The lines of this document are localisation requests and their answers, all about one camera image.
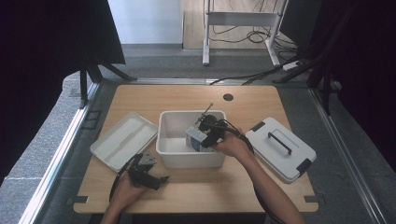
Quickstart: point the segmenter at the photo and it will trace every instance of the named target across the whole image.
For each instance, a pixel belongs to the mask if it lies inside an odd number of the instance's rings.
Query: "wooden table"
[[[223,95],[230,93],[232,101]],[[272,117],[290,128],[276,88],[268,86],[195,86],[195,85],[125,85],[117,89],[108,111],[102,134],[131,111],[159,125],[160,114],[167,110],[222,110],[227,120],[245,132],[259,121]],[[159,190],[148,190],[126,212],[145,213],[262,213],[248,174],[240,163],[226,157],[220,168],[167,169],[155,150],[157,159],[150,174],[170,175]],[[267,173],[290,196],[301,212],[318,210],[317,203],[307,203],[304,196],[314,196],[307,174],[292,184],[283,183],[262,164]],[[88,196],[86,203],[75,203],[78,213],[104,213],[116,173],[92,156],[78,196]]]

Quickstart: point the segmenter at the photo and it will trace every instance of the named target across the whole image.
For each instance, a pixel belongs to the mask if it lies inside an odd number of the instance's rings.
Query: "white tray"
[[[284,146],[273,136],[269,137],[268,133],[273,134]],[[287,183],[300,177],[317,157],[317,153],[309,145],[273,118],[263,120],[248,131],[246,136],[256,155],[267,162]]]
[[[157,125],[131,112],[91,145],[91,153],[117,172],[134,154],[143,151],[157,132]]]

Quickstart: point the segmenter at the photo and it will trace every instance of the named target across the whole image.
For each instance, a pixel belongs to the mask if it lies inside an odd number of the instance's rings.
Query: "white wall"
[[[121,44],[181,44],[180,0],[108,0]]]

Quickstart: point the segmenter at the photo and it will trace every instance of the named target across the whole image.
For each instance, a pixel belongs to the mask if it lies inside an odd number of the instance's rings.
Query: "gray floor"
[[[73,202],[91,157],[90,145],[101,130],[114,92],[120,84],[207,84],[212,78],[252,75],[271,68],[269,57],[261,50],[212,51],[208,67],[202,66],[201,53],[200,50],[181,50],[178,46],[124,46],[127,65],[118,65],[118,68],[139,77],[136,82],[124,81],[101,67],[105,79],[96,98],[92,100],[92,107],[78,132],[77,140],[35,223],[89,222],[91,215],[75,213]],[[276,73],[254,85],[272,85],[272,79],[284,75],[284,72]],[[304,213],[304,217],[307,223],[375,223],[312,94],[305,86],[308,76],[309,73],[287,84],[276,85],[293,132],[318,154],[308,174],[317,195],[314,200],[318,201],[319,210]],[[240,83],[229,81],[226,84]],[[17,223],[20,220],[78,110],[78,93],[79,75],[74,74],[64,81],[64,91],[58,104],[0,188],[1,223]],[[383,216],[388,223],[396,223],[396,196],[392,193],[396,174],[338,102],[336,94],[331,98],[331,112],[331,119],[343,136],[348,152],[359,167]],[[132,219],[124,216],[123,221]]]

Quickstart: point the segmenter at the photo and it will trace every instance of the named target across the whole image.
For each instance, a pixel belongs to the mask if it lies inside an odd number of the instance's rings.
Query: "human arm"
[[[285,223],[305,223],[297,207],[282,188],[262,169],[248,145],[233,133],[213,146],[227,156],[235,157],[246,169],[253,186],[267,207]]]
[[[143,186],[135,186],[128,173],[125,171],[121,174],[120,180],[111,197],[105,215],[102,218],[102,224],[115,224],[118,222],[120,213],[128,205],[134,203],[140,195],[147,190]]]

